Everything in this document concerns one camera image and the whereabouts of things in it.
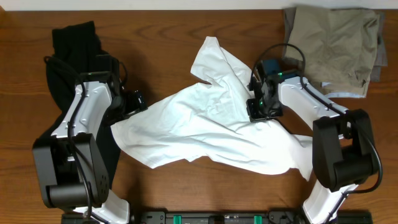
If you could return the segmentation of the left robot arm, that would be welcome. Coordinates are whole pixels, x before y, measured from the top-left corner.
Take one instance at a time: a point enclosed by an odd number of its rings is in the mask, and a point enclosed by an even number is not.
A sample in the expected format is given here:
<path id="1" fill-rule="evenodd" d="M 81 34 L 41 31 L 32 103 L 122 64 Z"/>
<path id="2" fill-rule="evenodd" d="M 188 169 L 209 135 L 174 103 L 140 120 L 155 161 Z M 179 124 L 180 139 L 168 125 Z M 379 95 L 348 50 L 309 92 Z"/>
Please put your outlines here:
<path id="1" fill-rule="evenodd" d="M 109 69 L 66 76 L 72 102 L 32 146 L 43 203 L 64 210 L 62 223 L 131 223 L 129 202 L 111 189 L 121 153 L 111 125 L 142 111 L 142 97 Z"/>

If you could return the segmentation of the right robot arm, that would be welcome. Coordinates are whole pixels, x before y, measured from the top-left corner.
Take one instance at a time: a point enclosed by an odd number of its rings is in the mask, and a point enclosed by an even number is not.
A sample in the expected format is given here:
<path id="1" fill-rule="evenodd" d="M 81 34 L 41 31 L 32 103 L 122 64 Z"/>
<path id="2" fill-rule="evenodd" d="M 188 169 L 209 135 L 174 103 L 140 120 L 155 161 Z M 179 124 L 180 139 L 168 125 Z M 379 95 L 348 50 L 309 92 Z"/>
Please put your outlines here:
<path id="1" fill-rule="evenodd" d="M 381 184 L 382 164 L 367 112 L 334 104 L 299 70 L 257 68 L 248 88 L 254 92 L 246 102 L 252 122 L 282 116 L 286 106 L 313 131 L 317 181 L 309 198 L 299 212 L 270 213 L 269 218 L 277 223 L 371 223 L 368 213 L 338 214 L 348 196 L 370 193 Z"/>

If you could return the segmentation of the white t-shirt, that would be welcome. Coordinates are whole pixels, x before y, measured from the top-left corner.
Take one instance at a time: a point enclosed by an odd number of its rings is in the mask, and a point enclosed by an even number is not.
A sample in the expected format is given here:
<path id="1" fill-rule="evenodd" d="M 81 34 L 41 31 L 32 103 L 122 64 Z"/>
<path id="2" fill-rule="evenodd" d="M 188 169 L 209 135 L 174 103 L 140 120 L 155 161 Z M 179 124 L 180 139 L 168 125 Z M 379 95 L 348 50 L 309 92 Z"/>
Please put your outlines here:
<path id="1" fill-rule="evenodd" d="M 250 121 L 246 102 L 251 69 L 207 37 L 191 72 L 199 82 L 111 128 L 116 144 L 151 168 L 209 157 L 266 175 L 312 173 L 312 139 L 290 134 L 278 121 Z"/>

